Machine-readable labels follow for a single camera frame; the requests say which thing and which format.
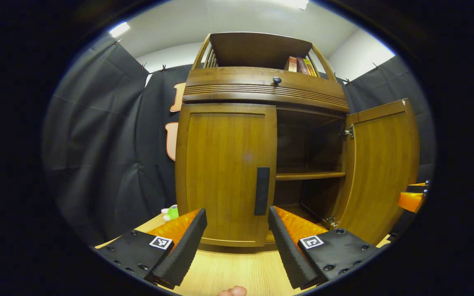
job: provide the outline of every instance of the ceiling light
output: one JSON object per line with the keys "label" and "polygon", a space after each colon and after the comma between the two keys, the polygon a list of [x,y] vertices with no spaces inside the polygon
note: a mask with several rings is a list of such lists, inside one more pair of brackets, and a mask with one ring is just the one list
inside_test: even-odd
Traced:
{"label": "ceiling light", "polygon": [[307,7],[308,0],[270,0],[281,3],[290,7],[295,7],[304,10]]}
{"label": "ceiling light", "polygon": [[117,25],[114,27],[112,30],[109,31],[109,34],[113,37],[117,37],[122,35],[125,31],[129,30],[129,25],[126,22],[121,23],[120,25]]}

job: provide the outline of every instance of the black door handle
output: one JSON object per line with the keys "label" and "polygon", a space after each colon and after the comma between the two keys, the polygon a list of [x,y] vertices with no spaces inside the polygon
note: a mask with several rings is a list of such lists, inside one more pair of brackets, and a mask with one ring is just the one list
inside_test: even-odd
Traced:
{"label": "black door handle", "polygon": [[270,168],[260,166],[257,168],[256,210],[254,215],[267,214],[268,187],[270,185]]}

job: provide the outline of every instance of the ceiling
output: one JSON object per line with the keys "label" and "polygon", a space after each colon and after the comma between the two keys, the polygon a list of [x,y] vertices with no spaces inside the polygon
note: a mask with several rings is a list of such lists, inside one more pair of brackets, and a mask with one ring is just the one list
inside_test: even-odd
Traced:
{"label": "ceiling", "polygon": [[211,32],[268,32],[313,42],[330,57],[359,28],[309,2],[307,9],[269,0],[170,0],[127,21],[122,46],[135,58],[204,41]]}

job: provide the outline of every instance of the wooden cabinet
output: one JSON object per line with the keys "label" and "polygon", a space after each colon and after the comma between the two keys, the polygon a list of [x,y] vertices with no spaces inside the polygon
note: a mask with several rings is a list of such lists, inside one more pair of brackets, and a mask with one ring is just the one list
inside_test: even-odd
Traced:
{"label": "wooden cabinet", "polygon": [[179,214],[206,208],[203,243],[274,242],[264,210],[272,204],[373,244],[401,214],[399,192],[416,181],[419,159],[409,101],[348,115],[333,75],[282,69],[310,50],[331,73],[312,43],[285,36],[211,34],[199,51],[184,89],[175,174]]}

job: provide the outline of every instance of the drawer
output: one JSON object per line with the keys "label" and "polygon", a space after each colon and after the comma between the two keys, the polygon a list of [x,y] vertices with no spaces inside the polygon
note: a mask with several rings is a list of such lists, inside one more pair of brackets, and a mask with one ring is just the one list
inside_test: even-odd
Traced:
{"label": "drawer", "polygon": [[[275,85],[273,77],[280,77]],[[339,83],[303,73],[259,67],[193,69],[183,102],[269,101],[310,105],[349,112]]]}

